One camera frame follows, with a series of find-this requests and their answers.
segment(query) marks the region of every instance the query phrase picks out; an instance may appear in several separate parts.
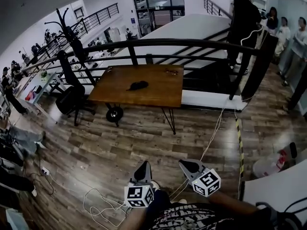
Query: ceiling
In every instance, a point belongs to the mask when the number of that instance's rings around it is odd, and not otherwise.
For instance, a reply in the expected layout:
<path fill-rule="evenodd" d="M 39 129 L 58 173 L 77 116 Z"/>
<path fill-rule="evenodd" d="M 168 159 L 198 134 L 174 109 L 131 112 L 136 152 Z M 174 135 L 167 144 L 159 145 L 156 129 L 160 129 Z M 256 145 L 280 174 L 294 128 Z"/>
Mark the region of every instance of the ceiling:
<path fill-rule="evenodd" d="M 77 0 L 0 0 L 0 54 L 31 25 Z"/>

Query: black and yellow tape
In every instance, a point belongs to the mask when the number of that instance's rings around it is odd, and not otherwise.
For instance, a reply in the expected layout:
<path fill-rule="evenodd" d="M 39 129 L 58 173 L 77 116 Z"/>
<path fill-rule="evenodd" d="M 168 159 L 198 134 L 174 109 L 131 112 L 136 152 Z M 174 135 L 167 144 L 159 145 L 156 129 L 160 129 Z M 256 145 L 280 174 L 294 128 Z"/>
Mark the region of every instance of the black and yellow tape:
<path fill-rule="evenodd" d="M 244 152 L 243 152 L 243 142 L 242 142 L 240 125 L 239 125 L 238 119 L 236 119 L 236 128 L 238 130 L 239 150 L 240 150 L 240 178 L 242 178 L 244 176 Z"/>

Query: brown tabletop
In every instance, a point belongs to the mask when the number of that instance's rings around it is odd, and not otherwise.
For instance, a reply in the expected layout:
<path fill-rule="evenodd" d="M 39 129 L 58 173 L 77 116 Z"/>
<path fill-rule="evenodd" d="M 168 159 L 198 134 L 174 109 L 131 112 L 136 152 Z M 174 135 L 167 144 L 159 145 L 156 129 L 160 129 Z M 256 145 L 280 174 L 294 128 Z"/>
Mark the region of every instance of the brown tabletop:
<path fill-rule="evenodd" d="M 148 87 L 127 91 L 134 82 L 146 81 Z M 180 107 L 183 66 L 111 66 L 94 87 L 88 100 L 94 102 Z"/>

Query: black wheel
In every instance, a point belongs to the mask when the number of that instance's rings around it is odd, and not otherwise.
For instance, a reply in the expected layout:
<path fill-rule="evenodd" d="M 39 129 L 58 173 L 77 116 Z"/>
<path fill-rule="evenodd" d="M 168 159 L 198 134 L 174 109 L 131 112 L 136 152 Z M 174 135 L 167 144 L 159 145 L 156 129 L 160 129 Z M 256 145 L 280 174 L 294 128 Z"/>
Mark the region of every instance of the black wheel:
<path fill-rule="evenodd" d="M 111 123 L 117 123 L 123 117 L 123 115 L 123 109 L 116 106 L 108 110 L 106 113 L 106 119 Z"/>

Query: wooden floor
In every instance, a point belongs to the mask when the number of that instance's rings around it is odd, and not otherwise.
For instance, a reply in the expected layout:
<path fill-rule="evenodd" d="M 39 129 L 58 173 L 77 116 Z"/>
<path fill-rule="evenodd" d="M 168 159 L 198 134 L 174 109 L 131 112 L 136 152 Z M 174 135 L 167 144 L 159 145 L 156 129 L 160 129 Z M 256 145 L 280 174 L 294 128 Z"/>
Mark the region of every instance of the wooden floor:
<path fill-rule="evenodd" d="M 237 114 L 245 151 L 245 180 L 249 180 L 253 162 L 262 156 L 276 152 L 292 141 L 300 150 L 307 147 L 304 118 L 298 111 L 288 115 L 281 110 L 285 97 L 291 92 L 281 86 L 276 71 L 276 66 L 271 65 L 256 96 L 242 113 Z M 151 163 L 153 179 L 171 193 L 185 180 L 178 160 L 200 159 L 220 115 L 220 111 L 176 110 L 177 134 L 174 136 L 158 108 L 124 107 L 124 117 L 120 127 L 116 128 L 106 121 L 107 109 L 101 106 L 95 116 L 84 112 L 80 125 L 74 127 L 73 118 L 60 117 L 53 98 L 44 98 L 41 104 L 54 118 L 58 116 L 59 123 L 49 124 L 41 115 L 31 114 L 27 120 L 32 130 L 46 131 L 43 142 L 46 148 L 39 151 L 41 167 L 49 169 L 62 186 L 48 176 L 54 187 L 50 196 L 52 188 L 48 182 L 43 177 L 36 177 L 41 181 L 41 184 L 35 181 L 37 198 L 21 193 L 20 201 L 26 218 L 33 221 L 33 226 L 45 230 L 104 229 L 83 209 L 85 193 L 94 187 L 107 198 L 122 203 L 130 172 L 144 160 Z M 239 152 L 234 113 L 224 112 L 220 130 L 203 161 L 221 176 L 221 190 L 237 197 Z M 29 160 L 26 173 L 37 172 L 38 165 L 38 157 L 34 162 Z M 189 188 L 178 198 L 186 198 L 189 202 L 203 199 Z M 109 207 L 95 191 L 85 202 L 87 210 L 91 206 L 100 210 Z M 125 216 L 120 211 L 106 211 L 104 214 L 116 225 Z M 95 219 L 114 229 L 102 217 Z"/>

